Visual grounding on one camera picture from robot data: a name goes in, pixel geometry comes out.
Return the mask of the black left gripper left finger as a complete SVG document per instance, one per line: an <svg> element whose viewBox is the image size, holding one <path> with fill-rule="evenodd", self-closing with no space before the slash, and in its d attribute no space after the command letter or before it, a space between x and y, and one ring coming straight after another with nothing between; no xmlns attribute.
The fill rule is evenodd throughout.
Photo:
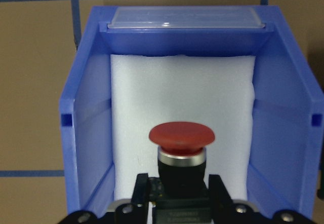
<svg viewBox="0 0 324 224"><path fill-rule="evenodd" d="M149 199L149 177L147 173L140 173L136 177L136 182L131 198L131 203L135 206L144 206Z"/></svg>

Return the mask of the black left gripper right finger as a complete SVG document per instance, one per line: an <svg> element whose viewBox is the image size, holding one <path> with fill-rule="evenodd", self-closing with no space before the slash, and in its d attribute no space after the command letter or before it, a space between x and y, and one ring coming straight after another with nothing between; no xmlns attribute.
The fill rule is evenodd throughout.
<svg viewBox="0 0 324 224"><path fill-rule="evenodd" d="M209 194L213 204L232 204L233 200L230 197L220 175L209 175Z"/></svg>

